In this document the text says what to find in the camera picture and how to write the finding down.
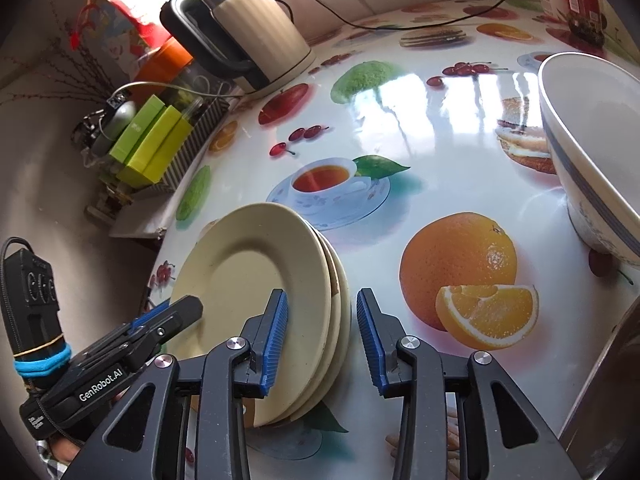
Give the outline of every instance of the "bowl rim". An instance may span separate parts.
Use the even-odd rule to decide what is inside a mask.
[[[589,155],[587,155],[587,153],[581,147],[580,143],[577,142],[577,140],[575,139],[574,136],[572,136],[572,134],[569,131],[569,129],[565,126],[565,124],[562,122],[562,119],[556,113],[555,108],[553,108],[553,106],[550,104],[551,101],[549,100],[549,97],[546,94],[545,84],[543,82],[543,70],[546,68],[546,65],[549,62],[553,62],[553,60],[557,59],[560,56],[591,57],[593,59],[596,59],[598,62],[602,62],[602,63],[606,63],[608,65],[611,65],[614,69],[619,70],[624,75],[629,76],[630,78],[634,79],[639,85],[640,85],[640,80],[636,76],[634,76],[632,73],[630,73],[627,70],[619,67],[615,63],[612,63],[612,62],[610,62],[610,61],[608,61],[606,59],[602,59],[601,57],[598,57],[598,56],[593,56],[592,54],[585,54],[584,52],[559,52],[557,54],[553,54],[552,56],[547,57],[542,62],[542,65],[540,66],[540,70],[538,71],[538,88],[540,90],[540,94],[542,95],[542,97],[543,97],[543,99],[545,101],[545,104],[548,107],[548,109],[551,112],[551,114],[553,115],[554,119],[558,122],[558,124],[562,128],[564,134],[573,143],[573,148],[576,149],[576,151],[582,157],[584,163],[587,164],[587,166],[590,168],[590,170],[594,171],[601,178],[601,180],[604,183],[604,187],[607,189],[607,192],[610,193],[610,195],[612,196],[613,200],[617,203],[616,205],[619,206],[619,208],[621,208],[622,210],[625,211],[625,213],[628,215],[630,220],[632,220],[636,224],[640,224],[640,215],[631,207],[629,202],[620,194],[620,192],[613,186],[613,184],[609,181],[609,179],[600,171],[600,168],[598,168],[596,166],[596,164],[591,160],[591,157]],[[588,181],[586,176],[583,175],[582,177],[585,180]]]

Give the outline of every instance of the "kettle handle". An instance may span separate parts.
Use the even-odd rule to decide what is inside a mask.
[[[208,72],[223,79],[233,79],[256,68],[249,59],[234,61],[220,56],[206,36],[186,17],[182,8],[185,3],[187,0],[168,0],[160,10],[160,22]]]

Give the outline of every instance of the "blue hair tie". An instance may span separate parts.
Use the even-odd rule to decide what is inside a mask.
[[[71,357],[71,346],[67,343],[63,350],[40,361],[14,361],[15,371],[22,377],[46,377],[53,370],[65,365]]]

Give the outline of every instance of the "tea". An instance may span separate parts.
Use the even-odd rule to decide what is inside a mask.
[[[293,183],[293,189],[313,193],[337,186],[349,178],[349,171],[342,166],[319,166],[305,171]]]

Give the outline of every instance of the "orange slice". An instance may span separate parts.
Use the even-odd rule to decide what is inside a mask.
[[[528,32],[524,32],[523,30],[518,30],[517,28],[507,28],[503,30],[496,30],[494,32],[496,36],[500,36],[501,38],[506,38],[507,40],[517,40],[517,41],[530,41],[533,40],[533,36]]]
[[[209,153],[221,152],[225,148],[231,145],[236,137],[236,130],[238,129],[238,121],[231,121],[220,128],[215,137],[211,140],[209,145]]]
[[[443,286],[436,312],[462,344],[496,350],[516,344],[538,320],[538,292],[523,285]]]

